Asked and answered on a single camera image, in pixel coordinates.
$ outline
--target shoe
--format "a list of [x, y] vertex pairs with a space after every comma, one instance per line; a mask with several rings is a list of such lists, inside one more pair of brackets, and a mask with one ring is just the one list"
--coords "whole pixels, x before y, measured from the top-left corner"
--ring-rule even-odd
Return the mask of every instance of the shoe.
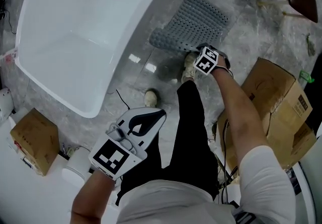
[[157, 104], [157, 97], [155, 92], [153, 91], [147, 91], [144, 95], [144, 104], [146, 107], [150, 107], [150, 108], [156, 108], [156, 104]]
[[185, 59], [185, 69], [183, 70], [181, 83], [184, 83], [186, 78], [195, 78], [196, 69], [193, 67], [193, 63], [197, 58], [197, 54], [194, 52], [190, 52]]

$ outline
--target black cable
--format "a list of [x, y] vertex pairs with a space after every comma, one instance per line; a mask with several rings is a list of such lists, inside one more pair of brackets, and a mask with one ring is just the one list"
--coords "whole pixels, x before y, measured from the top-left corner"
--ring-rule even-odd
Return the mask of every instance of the black cable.
[[11, 22], [10, 22], [10, 12], [9, 12], [7, 9], [3, 9], [3, 11], [8, 12], [8, 15], [9, 15], [9, 17], [8, 17], [8, 22], [9, 22], [9, 25], [10, 25], [11, 33], [12, 33], [12, 34], [17, 34], [17, 33], [14, 33], [14, 32], [12, 31], [12, 25], [11, 25]]
[[120, 99], [122, 100], [122, 102], [126, 105], [127, 109], [128, 109], [128, 110], [130, 110], [129, 105], [127, 105], [127, 104], [125, 103], [125, 101], [122, 99], [122, 97], [121, 97], [121, 95], [120, 95], [119, 91], [118, 91], [118, 90], [116, 90], [116, 92], [117, 92], [117, 94], [120, 96]]
[[231, 180], [231, 181], [232, 181], [232, 177], [233, 177], [233, 175], [237, 172], [237, 170], [238, 170], [238, 167], [236, 166], [236, 167], [232, 170], [231, 174], [229, 175], [229, 177], [228, 177], [228, 182], [229, 182], [229, 180]]
[[224, 124], [224, 127], [223, 127], [223, 131], [222, 131], [222, 140], [223, 140], [223, 148], [224, 148], [224, 177], [225, 177], [225, 186], [222, 190], [222, 193], [221, 193], [221, 203], [223, 204], [223, 193], [225, 191], [225, 188], [226, 188], [226, 204], [228, 204], [228, 192], [227, 192], [227, 175], [226, 175], [226, 131], [227, 131], [227, 128], [228, 128], [228, 119], [225, 121], [225, 124]]

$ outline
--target white t-shirt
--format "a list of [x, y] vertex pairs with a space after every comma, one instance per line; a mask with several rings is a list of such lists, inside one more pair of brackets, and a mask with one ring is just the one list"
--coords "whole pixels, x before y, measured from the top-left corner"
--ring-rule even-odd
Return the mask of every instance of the white t-shirt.
[[273, 151], [260, 146], [248, 152], [239, 167], [240, 207], [217, 204], [195, 186], [150, 181], [126, 193], [119, 224], [295, 223], [295, 194]]

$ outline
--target marble floor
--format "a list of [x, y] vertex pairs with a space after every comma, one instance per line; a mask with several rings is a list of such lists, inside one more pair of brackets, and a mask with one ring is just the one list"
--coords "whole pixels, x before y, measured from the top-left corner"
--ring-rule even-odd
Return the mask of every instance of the marble floor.
[[[118, 89], [131, 107], [142, 107], [144, 92], [148, 88], [159, 91], [160, 107], [167, 112], [167, 120], [160, 130], [159, 149], [162, 164], [170, 162], [179, 120], [176, 90], [185, 54], [152, 47], [148, 38], [156, 27], [165, 26], [183, 0], [154, 0], [138, 25], [121, 59], [106, 94], [99, 115], [93, 119], [80, 117], [35, 83], [14, 64], [1, 67], [4, 86], [11, 89], [16, 110], [22, 106], [35, 107], [59, 128], [61, 143], [91, 148], [100, 133], [127, 108], [115, 92]], [[228, 54], [235, 79], [242, 84], [258, 57], [267, 58], [290, 71], [296, 77], [300, 70], [311, 71], [316, 56], [307, 53], [306, 36], [315, 45], [316, 53], [322, 49], [322, 24], [309, 20], [284, 17], [282, 10], [291, 12], [290, 6], [258, 7], [256, 0], [209, 0], [229, 17], [229, 27], [216, 44]], [[7, 0], [14, 31], [17, 28], [23, 0]], [[317, 0], [322, 19], [322, 0]], [[15, 35], [10, 31], [8, 19], [0, 21], [0, 54], [15, 46]], [[205, 108], [205, 126], [209, 138], [211, 127], [223, 110], [223, 102], [215, 81], [198, 75], [196, 79]]]

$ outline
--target bathtub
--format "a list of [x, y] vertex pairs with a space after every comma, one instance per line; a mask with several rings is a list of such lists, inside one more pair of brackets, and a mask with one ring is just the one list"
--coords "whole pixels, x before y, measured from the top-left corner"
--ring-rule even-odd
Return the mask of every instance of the bathtub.
[[24, 0], [16, 65], [77, 114], [98, 115], [121, 55], [152, 0]]

